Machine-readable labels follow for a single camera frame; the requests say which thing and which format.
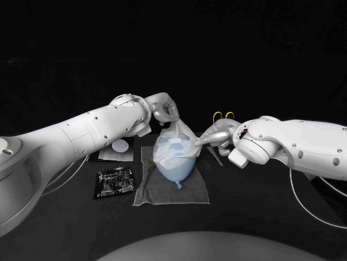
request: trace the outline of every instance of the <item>gray towel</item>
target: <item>gray towel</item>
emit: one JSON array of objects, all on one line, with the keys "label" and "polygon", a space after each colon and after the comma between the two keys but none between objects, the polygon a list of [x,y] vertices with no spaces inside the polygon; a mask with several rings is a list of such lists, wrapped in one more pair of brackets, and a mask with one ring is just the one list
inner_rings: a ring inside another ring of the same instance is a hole
[{"label": "gray towel", "polygon": [[175,182],[169,181],[160,173],[153,161],[153,146],[142,147],[143,181],[136,193],[133,206],[144,203],[162,204],[211,204],[206,183],[198,166],[188,178],[180,182],[178,189]]}]

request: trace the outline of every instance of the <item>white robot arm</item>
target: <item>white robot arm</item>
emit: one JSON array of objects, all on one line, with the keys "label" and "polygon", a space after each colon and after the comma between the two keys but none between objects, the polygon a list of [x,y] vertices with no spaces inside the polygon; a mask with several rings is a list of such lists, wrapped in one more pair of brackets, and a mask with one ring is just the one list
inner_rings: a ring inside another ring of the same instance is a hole
[{"label": "white robot arm", "polygon": [[224,150],[229,142],[235,149],[228,158],[241,168],[250,161],[264,165],[270,159],[277,159],[293,170],[347,181],[346,126],[317,121],[281,121],[270,116],[244,123],[222,119],[196,144],[212,143]]},{"label": "white robot arm", "polygon": [[110,105],[24,135],[0,137],[0,236],[24,221],[49,180],[73,162],[121,137],[150,133],[152,113],[160,122],[179,119],[167,93],[147,98],[126,94]]}]

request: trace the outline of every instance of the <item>black table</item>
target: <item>black table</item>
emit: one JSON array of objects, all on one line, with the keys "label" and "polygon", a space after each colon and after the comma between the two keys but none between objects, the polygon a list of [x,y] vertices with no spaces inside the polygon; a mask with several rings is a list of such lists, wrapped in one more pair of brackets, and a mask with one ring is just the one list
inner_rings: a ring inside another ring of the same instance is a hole
[{"label": "black table", "polygon": [[[134,162],[85,163],[74,179],[42,197],[22,224],[0,238],[0,260],[97,260],[120,247],[156,235],[183,231],[221,231],[285,243],[329,260],[347,260],[347,231],[317,221],[291,191],[290,169],[271,160],[239,169],[206,145],[198,168],[206,181],[211,205],[170,204],[133,207],[134,195],[93,200],[96,173],[132,166],[136,188],[142,182],[140,147],[157,135],[136,138]],[[293,171],[298,197],[329,222],[342,220],[309,179]]]}]

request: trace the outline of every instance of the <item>cable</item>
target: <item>cable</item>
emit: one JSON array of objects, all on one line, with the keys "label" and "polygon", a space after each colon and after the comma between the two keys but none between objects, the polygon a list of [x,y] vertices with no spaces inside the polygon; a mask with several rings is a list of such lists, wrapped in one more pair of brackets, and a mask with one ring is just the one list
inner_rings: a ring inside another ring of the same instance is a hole
[{"label": "cable", "polygon": [[347,197],[347,194],[343,193],[343,192],[327,182],[327,180],[326,180],[323,177],[320,177],[320,178],[321,178],[321,180],[324,181],[324,183],[326,183],[344,197]]},{"label": "cable", "polygon": [[60,189],[60,188],[61,188],[61,187],[68,183],[68,181],[73,179],[73,177],[74,177],[75,174],[78,173],[78,171],[80,171],[80,169],[81,169],[81,167],[83,167],[83,165],[84,165],[84,163],[85,163],[88,157],[90,157],[90,155],[87,155],[87,157],[85,157],[85,159],[84,159],[84,162],[83,162],[81,166],[78,167],[77,171],[74,172],[74,174],[73,174],[73,176],[68,178],[68,180],[64,182],[64,184],[61,184],[61,185],[60,185],[60,186],[58,186],[52,191],[44,193],[42,196],[45,196],[45,195],[48,195],[49,193],[52,193],[54,191],[57,191],[57,190],[58,190],[58,189]]},{"label": "cable", "polygon": [[[293,169],[291,169],[291,168],[290,168],[290,179],[291,179],[291,186],[293,186]],[[339,226],[339,225],[334,225],[334,224],[326,222],[324,220],[321,220],[321,219],[309,211],[309,209],[304,207],[304,205],[303,205],[303,203],[301,203],[301,201],[300,201],[300,199],[298,199],[297,192],[296,192],[296,187],[294,187],[294,186],[293,186],[293,193],[294,193],[294,195],[296,195],[296,198],[297,198],[297,201],[298,201],[300,205],[303,206],[303,209],[307,211],[307,213],[309,213],[320,222],[326,223],[327,225],[330,225],[330,226],[333,226],[333,227],[347,229],[347,227],[343,227],[343,226]]]},{"label": "cable", "polygon": [[75,162],[73,162],[73,164],[70,165],[70,167],[67,167],[67,170],[61,173],[61,175],[55,178],[55,180],[47,185],[47,188],[58,181],[58,179],[62,177],[62,175],[67,173],[67,171],[70,170],[70,168],[73,167],[73,165],[75,164]]}]

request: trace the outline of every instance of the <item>black background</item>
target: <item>black background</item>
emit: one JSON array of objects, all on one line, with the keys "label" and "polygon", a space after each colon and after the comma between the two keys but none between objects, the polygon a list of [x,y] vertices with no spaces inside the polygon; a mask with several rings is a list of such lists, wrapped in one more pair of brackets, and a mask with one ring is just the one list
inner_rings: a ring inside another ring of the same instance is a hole
[{"label": "black background", "polygon": [[216,111],[347,126],[347,1],[0,2],[0,136],[159,92],[195,132]]}]

